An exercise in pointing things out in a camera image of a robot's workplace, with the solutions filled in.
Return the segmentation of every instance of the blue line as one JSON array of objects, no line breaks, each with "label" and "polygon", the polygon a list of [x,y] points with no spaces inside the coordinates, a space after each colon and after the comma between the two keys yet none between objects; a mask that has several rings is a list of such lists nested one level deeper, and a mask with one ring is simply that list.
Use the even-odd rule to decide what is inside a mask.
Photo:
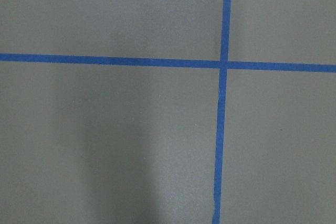
[{"label": "blue line", "polygon": [[220,68],[221,65],[220,61],[211,61],[211,60],[179,60],[179,59],[150,59],[150,58],[146,59],[146,58],[24,55],[24,54],[0,54],[0,61],[154,66],[154,67],[179,67],[179,68]]},{"label": "blue line", "polygon": [[222,41],[220,53],[219,70],[219,95],[217,107],[217,132],[216,132],[216,154],[215,154],[215,178],[214,178],[214,215],[212,224],[220,223],[220,203],[222,198],[222,171],[224,154],[224,123],[225,123],[225,100],[226,100],[226,79],[227,79],[227,60],[229,51],[229,32],[230,32],[230,11],[231,0],[223,0],[223,19],[222,19]]},{"label": "blue line", "polygon": [[227,68],[249,70],[276,70],[300,72],[336,72],[336,65],[300,64],[300,63],[271,63],[271,62],[241,62],[229,61]]}]

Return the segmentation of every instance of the horizontal blue line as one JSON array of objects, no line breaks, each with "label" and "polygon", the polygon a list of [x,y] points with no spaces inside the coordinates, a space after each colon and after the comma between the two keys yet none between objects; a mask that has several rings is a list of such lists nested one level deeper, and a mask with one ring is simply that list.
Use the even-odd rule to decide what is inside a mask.
[{"label": "horizontal blue line", "polygon": [[0,54],[0,61],[75,63],[123,66],[153,66],[178,68],[220,68],[220,61],[215,60],[179,60],[179,59],[146,59],[146,58],[118,58],[95,56],[62,56],[62,55],[26,55]]},{"label": "horizontal blue line", "polygon": [[336,72],[336,65],[229,61],[228,69],[277,70],[300,72]]}]

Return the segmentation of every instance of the vertical blue line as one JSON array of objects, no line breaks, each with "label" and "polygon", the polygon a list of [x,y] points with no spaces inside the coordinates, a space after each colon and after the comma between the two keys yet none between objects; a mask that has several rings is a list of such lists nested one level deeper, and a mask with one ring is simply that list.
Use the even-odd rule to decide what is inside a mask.
[{"label": "vertical blue line", "polygon": [[231,0],[223,0],[222,40],[219,69],[219,94],[217,107],[217,133],[216,133],[216,154],[215,154],[215,179],[214,179],[214,215],[212,224],[220,223],[220,203],[222,196],[222,170],[224,153],[224,122],[225,122],[225,100],[226,100],[226,79],[227,61],[229,51],[230,32],[230,11]]}]

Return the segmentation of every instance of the blue tape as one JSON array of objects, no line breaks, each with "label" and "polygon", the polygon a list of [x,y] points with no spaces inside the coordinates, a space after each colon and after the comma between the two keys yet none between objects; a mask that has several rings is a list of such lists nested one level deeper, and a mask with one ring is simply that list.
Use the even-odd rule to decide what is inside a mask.
[{"label": "blue tape", "polygon": [[300,72],[336,72],[336,65],[229,61],[228,69],[276,70]]},{"label": "blue tape", "polygon": [[211,60],[179,60],[179,59],[146,59],[118,58],[94,56],[61,56],[61,55],[22,55],[0,54],[0,61],[48,62],[48,63],[77,63],[124,66],[155,66],[179,68],[220,68],[220,61]]},{"label": "blue tape", "polygon": [[225,100],[226,100],[226,79],[227,79],[227,60],[229,51],[229,32],[230,32],[230,12],[231,0],[223,0],[223,19],[222,19],[222,41],[219,71],[219,94],[217,107],[217,132],[216,132],[216,154],[215,154],[215,178],[214,178],[214,215],[212,224],[220,223],[220,203],[222,197],[222,171],[224,154],[224,122],[225,122]]}]

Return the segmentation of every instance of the gray surface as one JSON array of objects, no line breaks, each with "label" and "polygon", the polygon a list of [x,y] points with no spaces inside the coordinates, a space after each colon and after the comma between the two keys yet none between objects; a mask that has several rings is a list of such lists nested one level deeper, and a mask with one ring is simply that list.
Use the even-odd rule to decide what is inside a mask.
[{"label": "gray surface", "polygon": [[336,75],[230,70],[222,224],[336,222]]},{"label": "gray surface", "polygon": [[217,70],[0,62],[0,80],[0,223],[211,222]]},{"label": "gray surface", "polygon": [[218,60],[223,0],[1,0],[0,52]]},{"label": "gray surface", "polygon": [[336,64],[335,0],[232,0],[229,59]]}]

